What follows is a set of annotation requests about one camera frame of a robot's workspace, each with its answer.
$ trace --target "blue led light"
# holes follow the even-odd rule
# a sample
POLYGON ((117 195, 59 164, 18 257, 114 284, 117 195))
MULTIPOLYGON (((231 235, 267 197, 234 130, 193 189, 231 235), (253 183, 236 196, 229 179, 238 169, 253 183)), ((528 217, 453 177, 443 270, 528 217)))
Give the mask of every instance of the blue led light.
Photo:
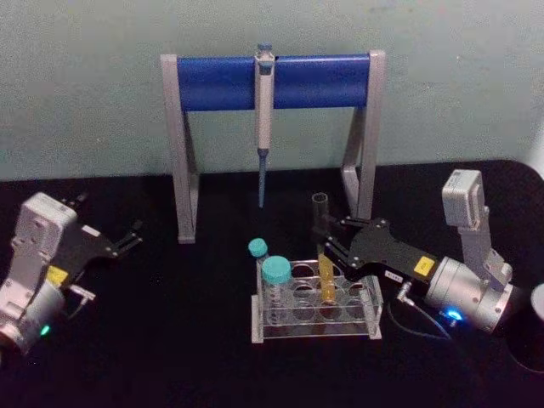
POLYGON ((451 317, 453 320, 462 320, 461 314, 455 310, 448 310, 446 314, 448 315, 448 317, 451 317))

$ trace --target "yellow label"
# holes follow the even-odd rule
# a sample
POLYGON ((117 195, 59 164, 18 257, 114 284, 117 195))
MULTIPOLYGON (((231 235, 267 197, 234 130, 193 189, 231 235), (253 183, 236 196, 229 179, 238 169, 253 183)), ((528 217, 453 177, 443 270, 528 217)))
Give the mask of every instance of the yellow label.
POLYGON ((431 258, 422 257, 414 268, 414 272, 419 275, 427 276, 433 268, 434 261, 431 258))
POLYGON ((68 276, 68 272, 65 270, 62 270, 61 268, 57 268, 56 266, 49 266, 48 269, 48 281, 53 283, 56 286, 62 285, 62 282, 65 281, 66 277, 68 276))

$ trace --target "blue cylindrical bar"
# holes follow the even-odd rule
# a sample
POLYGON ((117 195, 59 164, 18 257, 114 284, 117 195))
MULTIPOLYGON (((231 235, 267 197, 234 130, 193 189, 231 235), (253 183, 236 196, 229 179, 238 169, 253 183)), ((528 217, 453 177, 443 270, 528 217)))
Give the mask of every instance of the blue cylindrical bar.
MULTIPOLYGON (((253 57, 178 58, 186 111, 254 109, 253 57)), ((276 109, 366 105, 368 54, 277 57, 276 109)))

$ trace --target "wall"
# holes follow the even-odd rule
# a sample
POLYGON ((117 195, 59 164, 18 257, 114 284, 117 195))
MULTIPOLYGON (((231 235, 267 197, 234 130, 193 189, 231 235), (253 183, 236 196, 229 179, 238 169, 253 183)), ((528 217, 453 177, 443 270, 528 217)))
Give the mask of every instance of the wall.
MULTIPOLYGON (((159 54, 383 48, 379 162, 520 157, 544 106, 538 0, 4 0, 0 179, 169 172, 159 54)), ((341 160, 349 110, 277 111, 272 168, 341 160)), ((251 112, 191 116, 206 172, 255 169, 251 112)))

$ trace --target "black table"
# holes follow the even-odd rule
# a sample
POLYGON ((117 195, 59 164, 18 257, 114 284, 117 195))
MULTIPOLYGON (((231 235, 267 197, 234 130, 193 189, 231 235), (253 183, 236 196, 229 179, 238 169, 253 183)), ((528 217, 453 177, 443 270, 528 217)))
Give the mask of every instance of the black table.
MULTIPOLYGON (((544 280, 544 182, 512 161, 423 164, 377 169, 374 216, 400 240, 462 260, 445 224, 440 192, 454 168, 483 172, 494 248, 514 282, 544 280)), ((254 262, 247 243, 312 258, 311 194, 325 191, 347 213, 338 170, 270 172, 265 210, 255 173, 204 175, 196 244, 176 242, 170 177, 85 178, 0 184, 0 270, 19 205, 43 191, 61 198, 86 190, 82 222, 112 239, 136 219, 144 243, 119 263, 90 268, 82 285, 98 294, 74 320, 0 373, 1 407, 109 406, 538 406, 544 376, 525 371, 503 339, 468 326, 453 343, 413 337, 386 314, 382 341, 357 337, 251 344, 254 262)), ((384 289, 385 297, 392 292, 384 289)), ((399 320, 432 331, 411 311, 399 320)))

